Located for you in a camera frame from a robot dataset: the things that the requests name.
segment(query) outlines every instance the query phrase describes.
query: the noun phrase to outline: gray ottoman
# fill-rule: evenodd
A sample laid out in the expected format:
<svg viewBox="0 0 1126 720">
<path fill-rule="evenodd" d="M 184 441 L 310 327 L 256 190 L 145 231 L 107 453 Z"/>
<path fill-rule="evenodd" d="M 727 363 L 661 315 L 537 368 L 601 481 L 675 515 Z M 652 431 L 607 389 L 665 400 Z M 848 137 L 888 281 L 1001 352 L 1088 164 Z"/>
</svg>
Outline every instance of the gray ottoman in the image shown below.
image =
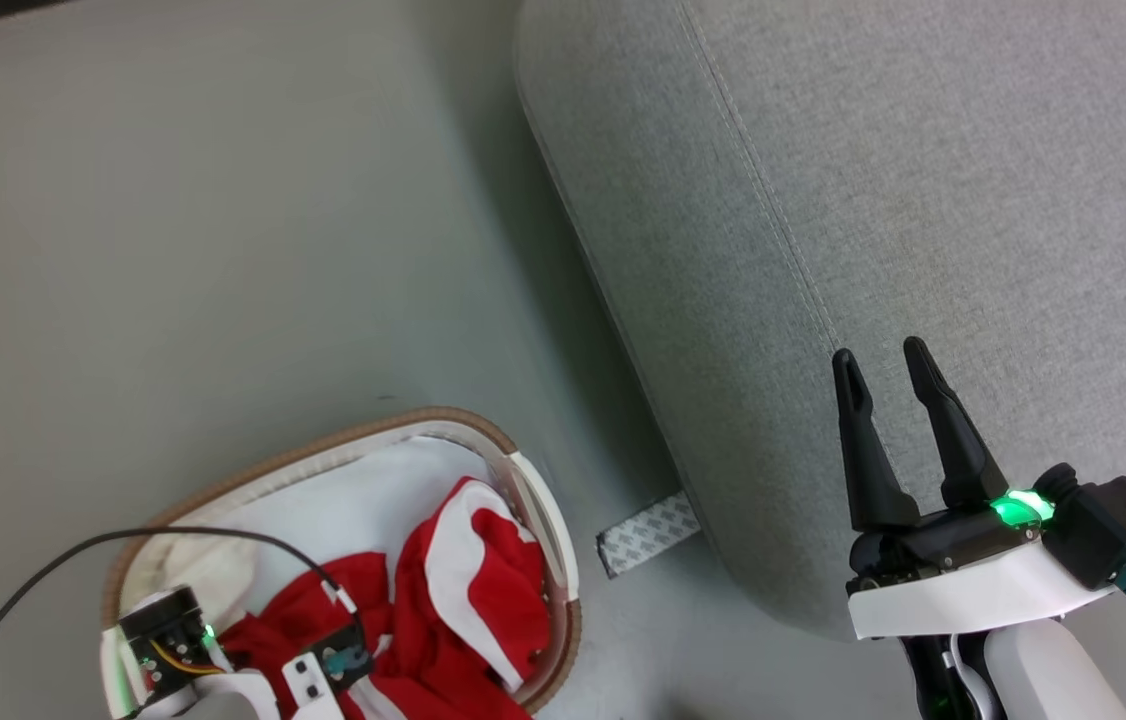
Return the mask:
<svg viewBox="0 0 1126 720">
<path fill-rule="evenodd" d="M 829 357 L 902 483 L 935 356 L 1010 482 L 1126 474 L 1126 3 L 528 0 L 537 140 L 711 542 L 847 633 Z"/>
</svg>

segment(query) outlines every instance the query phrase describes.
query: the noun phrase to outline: red and white clothing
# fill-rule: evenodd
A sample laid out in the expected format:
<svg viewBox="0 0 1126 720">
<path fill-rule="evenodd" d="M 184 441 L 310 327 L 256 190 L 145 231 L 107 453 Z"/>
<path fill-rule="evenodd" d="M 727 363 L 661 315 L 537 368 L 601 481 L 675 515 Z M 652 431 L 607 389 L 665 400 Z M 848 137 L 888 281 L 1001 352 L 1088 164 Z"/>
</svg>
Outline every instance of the red and white clothing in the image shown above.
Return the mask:
<svg viewBox="0 0 1126 720">
<path fill-rule="evenodd" d="M 357 603 L 376 656 L 370 677 L 339 697 L 345 715 L 526 719 L 509 693 L 530 678 L 536 655 L 549 643 L 544 557 L 493 488 L 463 478 L 412 533 L 399 557 L 393 603 L 383 553 L 343 557 L 325 569 Z M 348 623 L 319 578 L 304 574 L 220 641 L 239 665 L 266 675 L 280 714 L 291 717 L 295 701 L 282 666 Z"/>
</svg>

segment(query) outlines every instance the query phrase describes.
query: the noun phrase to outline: stitching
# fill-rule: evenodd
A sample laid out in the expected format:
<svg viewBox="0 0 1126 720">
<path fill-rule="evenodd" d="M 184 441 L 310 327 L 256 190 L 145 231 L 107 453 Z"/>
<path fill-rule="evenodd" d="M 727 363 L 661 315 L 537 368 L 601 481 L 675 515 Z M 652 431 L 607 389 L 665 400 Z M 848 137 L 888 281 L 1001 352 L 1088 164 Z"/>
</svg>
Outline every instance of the stitching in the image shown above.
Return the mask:
<svg viewBox="0 0 1126 720">
<path fill-rule="evenodd" d="M 718 61 L 711 53 L 709 45 L 705 42 L 705 35 L 700 32 L 700 24 L 696 20 L 691 1 L 679 0 L 678 6 L 679 10 L 681 10 L 678 18 L 679 28 L 682 29 L 688 44 L 696 45 L 700 51 L 700 53 L 697 53 L 697 48 L 692 50 L 692 57 L 696 60 L 697 68 L 704 73 L 706 81 L 713 82 L 718 88 L 724 101 L 727 103 L 727 109 L 724 110 L 723 106 L 720 105 L 718 97 L 711 92 L 711 100 L 714 101 L 714 108 L 720 112 L 720 116 L 724 122 L 732 124 L 732 127 L 741 133 L 741 137 L 745 141 L 745 146 L 742 149 L 736 137 L 729 135 L 729 141 L 732 142 L 733 149 L 738 151 L 742 160 L 745 160 L 747 176 L 750 178 L 750 186 L 754 190 L 756 201 L 759 201 L 760 213 L 763 214 L 763 220 L 768 223 L 768 228 L 772 231 L 774 237 L 783 240 L 784 245 L 786 245 L 786 250 L 790 252 L 793 263 L 790 263 L 790 256 L 786 256 L 784 252 L 781 259 L 786 263 L 786 268 L 790 270 L 793 278 L 799 284 L 799 300 L 804 304 L 804 309 L 807 310 L 807 314 L 813 315 L 816 320 L 816 329 L 820 338 L 826 343 L 828 349 L 833 352 L 839 345 L 838 334 L 834 332 L 834 327 L 831 320 L 829 320 L 829 309 L 825 306 L 822 296 L 820 296 L 820 287 L 816 286 L 815 278 L 811 277 L 811 273 L 807 272 L 807 260 L 802 256 L 799 242 L 797 242 L 795 233 L 790 229 L 790 221 L 786 217 L 786 211 L 781 207 L 781 201 L 777 199 L 772 185 L 763 177 L 763 170 L 760 169 L 760 165 L 756 160 L 758 151 L 754 150 L 754 141 L 750 137 L 749 128 L 745 127 L 745 123 L 741 119 L 741 113 L 736 109 L 736 101 L 732 99 L 726 79 L 723 78 L 722 72 L 718 70 Z M 690 29 L 685 24 L 685 19 L 687 24 L 690 24 Z M 775 213 L 781 219 L 781 229 L 778 229 L 778 224 L 774 223 L 769 208 L 775 210 Z M 811 295 L 811 300 L 813 300 L 820 310 L 819 312 L 811 309 L 811 305 L 807 304 L 808 295 Z"/>
</svg>

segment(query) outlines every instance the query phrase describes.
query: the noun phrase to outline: gray floor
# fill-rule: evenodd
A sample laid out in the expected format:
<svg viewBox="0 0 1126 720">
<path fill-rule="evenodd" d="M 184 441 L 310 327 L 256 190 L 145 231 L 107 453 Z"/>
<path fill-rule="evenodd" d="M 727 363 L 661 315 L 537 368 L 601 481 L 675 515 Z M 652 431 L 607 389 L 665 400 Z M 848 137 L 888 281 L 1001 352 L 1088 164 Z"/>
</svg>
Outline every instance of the gray floor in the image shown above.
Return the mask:
<svg viewBox="0 0 1126 720">
<path fill-rule="evenodd" d="M 0 602 L 275 452 L 461 405 L 539 462 L 581 550 L 581 660 L 540 717 L 914 717 L 895 643 L 775 624 L 699 537 L 604 579 L 589 539 L 676 480 L 518 110 L 513 9 L 83 0 L 0 23 Z M 0 715 L 105 715 L 111 553 L 0 630 Z"/>
</svg>

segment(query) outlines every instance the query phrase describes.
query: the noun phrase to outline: green led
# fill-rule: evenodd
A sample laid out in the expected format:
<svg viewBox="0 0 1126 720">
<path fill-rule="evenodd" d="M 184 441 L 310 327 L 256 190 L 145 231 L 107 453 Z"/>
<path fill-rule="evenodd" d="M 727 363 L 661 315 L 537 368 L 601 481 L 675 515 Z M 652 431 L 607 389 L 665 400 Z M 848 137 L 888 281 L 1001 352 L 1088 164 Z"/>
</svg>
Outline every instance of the green led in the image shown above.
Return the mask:
<svg viewBox="0 0 1126 720">
<path fill-rule="evenodd" d="M 999 518 L 1011 527 L 1020 528 L 1024 525 L 1037 525 L 1043 521 L 1029 503 L 1016 500 L 1015 497 L 1003 496 L 992 501 L 989 506 L 998 512 Z"/>
<path fill-rule="evenodd" d="M 1056 515 L 1056 507 L 1039 497 L 1039 494 L 1031 491 L 1031 489 L 1010 489 L 1007 491 L 1007 497 L 1012 498 L 1012 500 L 1019 500 L 1029 505 L 1031 509 L 1038 512 L 1039 519 L 1047 523 L 1052 519 L 1053 515 Z"/>
</svg>

